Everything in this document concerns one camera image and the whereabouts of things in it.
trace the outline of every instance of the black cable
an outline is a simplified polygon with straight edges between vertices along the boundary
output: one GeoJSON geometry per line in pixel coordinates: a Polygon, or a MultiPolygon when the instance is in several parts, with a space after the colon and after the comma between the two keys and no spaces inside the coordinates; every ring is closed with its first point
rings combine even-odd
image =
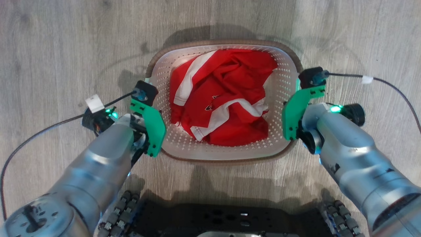
{"type": "MultiPolygon", "coordinates": [[[[332,75],[332,76],[343,76],[343,77],[357,77],[357,78],[362,78],[363,77],[363,75],[358,75],[358,74],[341,74],[341,73],[329,73],[329,75],[332,75]]],[[[392,85],[390,82],[388,82],[388,81],[385,81],[385,80],[383,80],[383,79],[380,79],[380,78],[376,78],[376,77],[373,77],[373,80],[375,80],[375,81],[380,81],[380,82],[382,82],[382,83],[384,83],[384,84],[386,84],[386,85],[388,85],[388,86],[390,86],[391,88],[393,88],[400,96],[402,96],[402,98],[405,100],[405,102],[408,104],[408,106],[409,106],[409,108],[411,109],[411,112],[412,112],[412,115],[414,116],[414,119],[415,119],[415,122],[417,123],[417,127],[418,127],[418,130],[419,130],[419,132],[420,132],[420,134],[421,134],[421,124],[420,124],[420,121],[419,121],[419,118],[418,118],[418,116],[417,116],[417,113],[415,112],[415,109],[414,109],[414,107],[412,106],[412,104],[411,104],[411,102],[409,102],[409,100],[408,100],[408,98],[405,96],[405,94],[403,94],[403,92],[402,91],[400,91],[396,86],[394,86],[394,85],[392,85]]]]}
{"type": "MultiPolygon", "coordinates": [[[[110,103],[108,103],[108,104],[104,105],[104,107],[108,107],[108,106],[110,106],[110,105],[112,105],[112,104],[114,104],[114,103],[116,103],[116,102],[118,102],[118,101],[120,101],[120,100],[122,100],[122,99],[124,99],[124,98],[126,98],[126,97],[128,97],[128,96],[131,96],[131,95],[133,95],[133,94],[135,94],[135,93],[136,93],[136,91],[130,92],[130,93],[128,93],[128,94],[125,94],[125,95],[123,95],[123,96],[119,97],[118,99],[113,100],[113,101],[111,101],[110,103]]],[[[45,128],[45,129],[43,129],[43,130],[41,130],[41,131],[39,131],[39,132],[35,133],[35,134],[34,134],[33,136],[31,136],[30,138],[26,139],[26,141],[22,142],[22,144],[20,144],[20,145],[19,145],[19,146],[18,146],[18,147],[17,147],[17,148],[16,148],[16,149],[15,149],[15,150],[14,150],[14,151],[10,154],[9,158],[7,158],[7,160],[6,160],[5,164],[4,164],[3,168],[2,168],[1,175],[0,175],[0,199],[1,199],[1,208],[2,208],[3,220],[4,220],[4,221],[6,221],[6,219],[7,219],[7,215],[6,215],[6,204],[5,204],[5,201],[4,201],[4,176],[5,176],[5,173],[6,173],[6,170],[7,170],[7,166],[9,165],[10,161],[12,160],[12,158],[16,155],[16,153],[17,153],[20,149],[22,149],[22,147],[24,147],[26,144],[28,144],[31,140],[33,140],[33,139],[34,139],[34,138],[36,138],[37,136],[39,136],[39,135],[41,135],[41,134],[45,133],[46,131],[48,131],[48,130],[50,130],[50,129],[53,129],[53,128],[55,128],[55,127],[58,127],[58,126],[60,126],[60,125],[62,125],[62,124],[66,124],[66,123],[71,122],[71,121],[73,121],[73,120],[76,120],[76,119],[82,118],[83,116],[84,116],[84,114],[81,114],[81,115],[75,116],[75,117],[73,117],[73,118],[66,119],[66,120],[64,120],[64,121],[58,122],[58,123],[56,123],[56,124],[53,124],[53,125],[51,125],[51,126],[49,126],[49,127],[45,128]]]]}

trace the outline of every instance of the perforated basket wall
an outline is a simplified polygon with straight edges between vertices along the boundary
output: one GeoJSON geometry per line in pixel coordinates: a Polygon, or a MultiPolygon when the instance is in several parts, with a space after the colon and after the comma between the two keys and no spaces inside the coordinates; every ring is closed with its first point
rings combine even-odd
{"type": "Polygon", "coordinates": [[[298,73],[302,71],[297,55],[287,46],[271,41],[223,40],[201,41],[173,46],[157,53],[149,64],[147,77],[159,94],[154,107],[162,111],[167,135],[162,149],[173,158],[190,161],[249,161],[269,157],[281,157],[293,147],[294,142],[282,135],[283,102],[296,91],[298,73]],[[169,81],[171,72],[192,57],[223,48],[242,48],[265,51],[277,61],[278,67],[265,85],[269,112],[263,117],[269,124],[269,136],[265,140],[238,147],[223,147],[198,142],[179,127],[170,123],[169,81]]]}

